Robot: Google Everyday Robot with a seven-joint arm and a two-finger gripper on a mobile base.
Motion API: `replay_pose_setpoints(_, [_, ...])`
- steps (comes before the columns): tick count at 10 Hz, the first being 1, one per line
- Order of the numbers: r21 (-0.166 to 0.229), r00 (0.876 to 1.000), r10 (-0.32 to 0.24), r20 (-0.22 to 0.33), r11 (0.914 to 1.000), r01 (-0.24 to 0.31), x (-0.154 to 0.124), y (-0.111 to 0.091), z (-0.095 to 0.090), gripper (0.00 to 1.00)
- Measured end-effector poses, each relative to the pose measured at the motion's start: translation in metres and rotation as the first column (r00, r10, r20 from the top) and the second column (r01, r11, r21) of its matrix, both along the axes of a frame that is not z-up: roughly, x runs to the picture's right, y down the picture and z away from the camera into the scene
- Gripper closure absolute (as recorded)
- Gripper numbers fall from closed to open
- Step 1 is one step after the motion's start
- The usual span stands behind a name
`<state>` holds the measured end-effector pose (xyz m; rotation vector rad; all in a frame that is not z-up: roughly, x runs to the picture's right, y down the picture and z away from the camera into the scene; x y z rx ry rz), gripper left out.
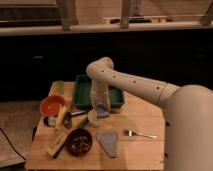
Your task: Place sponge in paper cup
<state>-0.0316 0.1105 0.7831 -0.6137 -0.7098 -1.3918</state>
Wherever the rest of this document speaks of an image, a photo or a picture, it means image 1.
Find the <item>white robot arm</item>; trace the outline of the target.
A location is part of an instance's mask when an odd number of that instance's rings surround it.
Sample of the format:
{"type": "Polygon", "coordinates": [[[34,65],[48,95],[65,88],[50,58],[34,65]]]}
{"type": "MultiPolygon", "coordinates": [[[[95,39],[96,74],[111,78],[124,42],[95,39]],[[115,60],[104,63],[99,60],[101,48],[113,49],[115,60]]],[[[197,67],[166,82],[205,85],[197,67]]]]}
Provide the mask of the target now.
{"type": "Polygon", "coordinates": [[[117,72],[102,57],[86,68],[93,102],[108,102],[110,86],[162,110],[165,120],[165,171],[213,171],[213,91],[200,85],[167,82],[117,72]]]}

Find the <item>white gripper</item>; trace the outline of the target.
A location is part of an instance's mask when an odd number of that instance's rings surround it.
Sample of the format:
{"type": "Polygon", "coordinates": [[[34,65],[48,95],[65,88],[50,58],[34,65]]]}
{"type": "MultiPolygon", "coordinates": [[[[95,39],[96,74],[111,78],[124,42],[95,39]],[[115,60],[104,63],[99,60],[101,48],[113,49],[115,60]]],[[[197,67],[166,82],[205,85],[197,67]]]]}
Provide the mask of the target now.
{"type": "Polygon", "coordinates": [[[106,85],[92,85],[90,91],[92,107],[97,109],[99,106],[104,107],[107,111],[110,110],[109,90],[106,85]]]}

